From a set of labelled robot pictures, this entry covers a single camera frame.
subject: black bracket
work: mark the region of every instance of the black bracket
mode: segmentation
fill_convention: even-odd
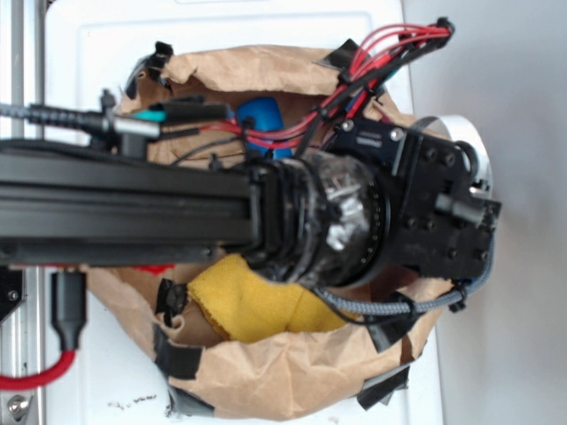
[[[0,267],[0,323],[25,299],[24,272]]]

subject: cable tie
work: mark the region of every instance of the cable tie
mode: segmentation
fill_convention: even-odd
[[[451,312],[453,313],[459,313],[466,308],[465,303],[467,301],[467,297],[469,296],[469,293],[466,289],[466,286],[468,285],[467,283],[465,283],[465,281],[454,282],[453,285],[454,287],[451,292],[459,292],[459,294],[461,294],[461,299],[456,303],[451,304],[449,306],[449,310],[451,310]]]
[[[339,84],[345,84],[346,86],[350,86],[353,83],[353,76],[348,72],[348,69],[343,69],[338,74],[338,82]]]
[[[243,142],[248,142],[248,131],[250,131],[256,125],[256,120],[253,117],[246,117],[242,121],[242,131],[240,132],[240,138]]]
[[[445,47],[447,43],[449,43],[449,40],[451,40],[451,38],[453,37],[454,25],[449,21],[447,17],[441,17],[437,19],[437,24],[435,25],[435,27],[446,28],[449,31],[449,36],[447,38],[435,39],[439,44],[439,48],[441,49],[442,47]]]
[[[317,105],[312,109],[312,111],[317,112],[317,114],[325,121],[328,121],[330,119],[329,110],[327,108],[323,108],[322,106]]]
[[[413,320],[416,317],[419,316],[419,312],[417,311],[417,305],[416,302],[411,299],[411,298],[407,298],[406,299],[406,305],[409,307],[409,313],[408,313],[408,318]]]

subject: cable bundle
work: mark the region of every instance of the cable bundle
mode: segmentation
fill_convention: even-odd
[[[295,157],[300,157],[324,121],[341,115],[347,119],[355,116],[369,101],[369,93],[400,67],[443,47],[453,32],[452,24],[446,19],[439,19],[437,24],[430,26],[396,24],[381,27],[361,43],[349,68],[339,75],[337,89],[298,124],[277,131],[247,129],[244,132],[233,119],[204,126],[201,130],[220,130],[234,135],[245,133],[249,143],[273,150],[297,148]],[[384,43],[389,45],[378,53],[371,53]]]

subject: black connector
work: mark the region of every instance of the black connector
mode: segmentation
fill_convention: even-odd
[[[447,43],[449,43],[449,40],[451,40],[451,38],[453,37],[454,24],[447,17],[442,17],[442,18],[437,19],[436,27],[446,28],[446,29],[449,30],[449,37],[444,38],[444,39],[439,41],[439,49],[441,49],[441,48],[445,47],[447,45]]]
[[[51,275],[51,326],[61,340],[61,351],[79,348],[79,335],[87,323],[87,277],[81,272]]]

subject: metal frame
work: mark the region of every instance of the metal frame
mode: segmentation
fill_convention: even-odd
[[[0,102],[43,102],[43,38],[45,0],[0,2]],[[38,137],[43,130],[18,120],[0,119],[1,137]],[[22,376],[45,368],[43,271],[25,272],[24,302],[0,327],[0,372]],[[44,425],[45,390],[0,393],[0,421],[4,424]]]

